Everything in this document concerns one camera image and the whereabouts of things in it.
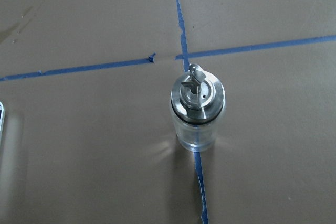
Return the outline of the glass sauce dispenser bottle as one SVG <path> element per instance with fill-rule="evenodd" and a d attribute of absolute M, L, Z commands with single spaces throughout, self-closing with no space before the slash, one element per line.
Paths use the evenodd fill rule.
<path fill-rule="evenodd" d="M 225 110 L 222 82 L 200 65 L 190 64 L 173 84 L 170 113 L 177 138 L 185 149 L 202 152 L 212 147 Z"/>

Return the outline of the digital kitchen scale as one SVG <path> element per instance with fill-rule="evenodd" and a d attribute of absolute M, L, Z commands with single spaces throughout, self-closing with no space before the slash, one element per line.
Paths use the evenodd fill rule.
<path fill-rule="evenodd" d="M 5 107 L 2 102 L 0 102 L 0 112 L 1 112 L 1 118 L 0 118 L 0 132 L 2 135 L 3 126 L 4 126 L 4 120 L 5 120 Z"/>

